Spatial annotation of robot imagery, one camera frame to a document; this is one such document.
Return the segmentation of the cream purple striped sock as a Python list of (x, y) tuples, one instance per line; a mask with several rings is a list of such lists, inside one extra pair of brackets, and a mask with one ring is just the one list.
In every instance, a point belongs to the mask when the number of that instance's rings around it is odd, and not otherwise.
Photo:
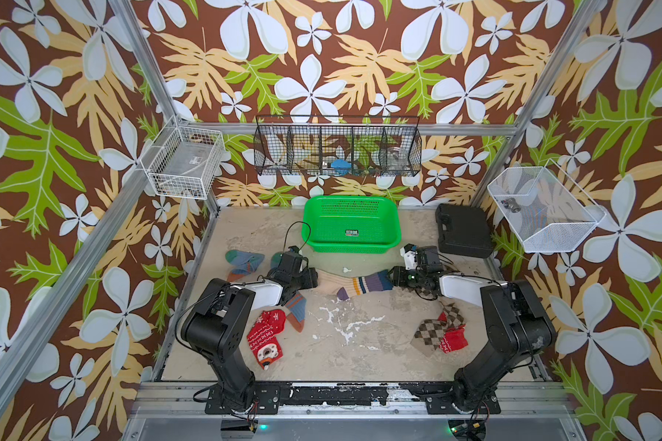
[(356, 296), (389, 291), (394, 288), (387, 270), (365, 277), (342, 277), (318, 270), (317, 282), (316, 289), (319, 292), (333, 295), (339, 301), (348, 301)]

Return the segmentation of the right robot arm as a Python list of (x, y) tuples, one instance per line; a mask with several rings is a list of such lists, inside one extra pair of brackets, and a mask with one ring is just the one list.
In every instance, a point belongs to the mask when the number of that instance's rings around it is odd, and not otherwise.
[(498, 281), (451, 269), (435, 246), (408, 244), (401, 255), (405, 263), (389, 269), (383, 281), (436, 301), (471, 303), (483, 312), (487, 343), (456, 371), (451, 391), (437, 400), (448, 402), (458, 413), (482, 407), (494, 411), (491, 402), (500, 380), (529, 366), (556, 341), (555, 327), (536, 292), (522, 279)]

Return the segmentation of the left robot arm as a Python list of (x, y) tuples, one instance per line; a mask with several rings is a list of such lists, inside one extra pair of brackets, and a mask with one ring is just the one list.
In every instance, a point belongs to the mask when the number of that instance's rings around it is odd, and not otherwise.
[(289, 247), (277, 265), (260, 281), (235, 284), (211, 279), (200, 299), (189, 307), (179, 339), (189, 350), (203, 356), (217, 382), (209, 389), (206, 413), (225, 415), (262, 411), (272, 413), (266, 400), (272, 391), (257, 385), (254, 372), (240, 350), (251, 312), (263, 314), (251, 331), (248, 343), (264, 369), (282, 355), (276, 343), (287, 321), (284, 306), (301, 299), (300, 291), (315, 288), (318, 275), (297, 246)]

